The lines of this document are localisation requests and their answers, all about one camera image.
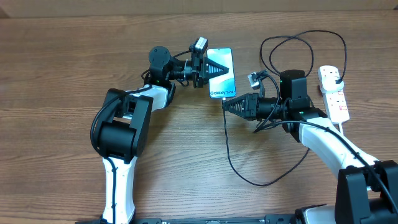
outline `wooden surface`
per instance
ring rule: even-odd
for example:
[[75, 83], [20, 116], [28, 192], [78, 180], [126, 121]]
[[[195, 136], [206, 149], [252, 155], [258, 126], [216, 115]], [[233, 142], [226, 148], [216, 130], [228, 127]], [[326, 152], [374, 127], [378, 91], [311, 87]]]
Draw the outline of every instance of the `wooden surface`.
[[[0, 223], [98, 218], [105, 176], [89, 128], [106, 91], [140, 87], [152, 47], [176, 54], [201, 35], [212, 48], [233, 49], [242, 95], [253, 92], [246, 75], [263, 68], [258, 49], [266, 37], [309, 29], [341, 34], [351, 115], [345, 134], [378, 159], [398, 161], [397, 21], [396, 11], [0, 20]], [[328, 34], [303, 38], [315, 51], [308, 93], [323, 109], [317, 68], [342, 69], [343, 46]], [[280, 70], [308, 70], [310, 52], [292, 41], [274, 62]], [[266, 88], [275, 96], [271, 83]], [[252, 134], [254, 121], [227, 114], [227, 122], [233, 163], [252, 181], [273, 180], [305, 153], [282, 128]], [[313, 152], [270, 187], [242, 181], [226, 158], [221, 102], [209, 99], [207, 87], [178, 86], [172, 104], [152, 114], [134, 201], [137, 217], [258, 217], [333, 204], [335, 193], [335, 178]]]
[[398, 0], [0, 0], [0, 18], [388, 10]]

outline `white power strip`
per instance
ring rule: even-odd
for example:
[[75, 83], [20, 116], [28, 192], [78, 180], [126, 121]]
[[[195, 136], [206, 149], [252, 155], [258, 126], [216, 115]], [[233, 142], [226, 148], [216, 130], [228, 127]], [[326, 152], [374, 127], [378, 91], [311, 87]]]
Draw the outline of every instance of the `white power strip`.
[[[340, 78], [336, 67], [325, 65], [319, 68], [318, 77], [326, 113], [333, 124], [338, 124], [340, 132], [343, 134], [341, 124], [349, 120], [347, 102], [341, 85], [336, 85], [335, 78], [330, 76]], [[323, 86], [329, 87], [327, 91], [322, 88]]]

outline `light blue phone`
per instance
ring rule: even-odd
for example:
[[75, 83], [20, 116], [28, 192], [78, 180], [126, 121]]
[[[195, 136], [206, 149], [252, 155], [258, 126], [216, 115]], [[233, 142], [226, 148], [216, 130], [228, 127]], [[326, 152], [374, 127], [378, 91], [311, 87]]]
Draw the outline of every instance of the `light blue phone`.
[[236, 96], [232, 49], [208, 49], [207, 58], [229, 68], [227, 74], [209, 79], [210, 97], [223, 98]]

